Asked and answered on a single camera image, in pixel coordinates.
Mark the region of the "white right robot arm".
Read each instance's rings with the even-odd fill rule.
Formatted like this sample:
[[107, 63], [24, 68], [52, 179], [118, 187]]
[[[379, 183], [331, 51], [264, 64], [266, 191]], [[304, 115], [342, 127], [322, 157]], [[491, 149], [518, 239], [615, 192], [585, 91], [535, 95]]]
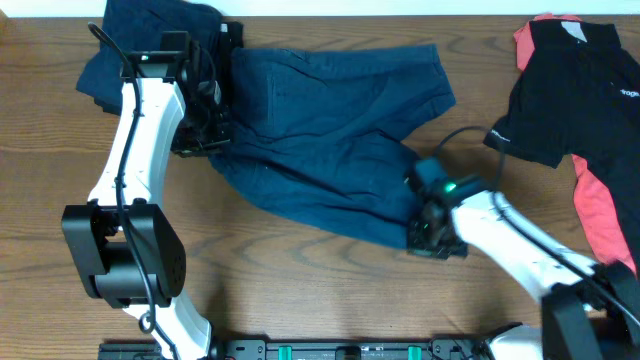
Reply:
[[409, 252], [447, 259], [474, 247], [541, 307], [540, 327], [498, 330], [477, 345], [475, 358], [638, 358], [639, 281], [625, 264], [574, 252], [483, 178], [454, 179], [435, 157], [416, 162], [405, 182], [420, 205], [408, 226]]

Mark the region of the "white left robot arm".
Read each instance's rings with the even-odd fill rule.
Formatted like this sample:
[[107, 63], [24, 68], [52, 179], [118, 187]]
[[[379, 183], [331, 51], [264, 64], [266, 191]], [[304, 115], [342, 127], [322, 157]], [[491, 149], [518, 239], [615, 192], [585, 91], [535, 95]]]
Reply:
[[171, 154], [207, 156], [230, 139], [209, 52], [186, 31], [153, 51], [128, 51], [88, 25], [122, 62], [121, 115], [107, 163], [86, 203], [61, 228], [87, 295], [136, 319], [147, 342], [106, 341], [101, 359], [223, 359], [225, 346], [184, 288], [186, 251], [163, 212]]

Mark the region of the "blue shorts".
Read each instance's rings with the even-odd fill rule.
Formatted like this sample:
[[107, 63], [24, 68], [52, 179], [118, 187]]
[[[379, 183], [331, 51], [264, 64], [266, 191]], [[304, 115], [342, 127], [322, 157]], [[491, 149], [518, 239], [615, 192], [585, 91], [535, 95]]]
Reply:
[[404, 143], [456, 99], [433, 45], [232, 54], [233, 137], [212, 167], [254, 206], [404, 248], [419, 209]]

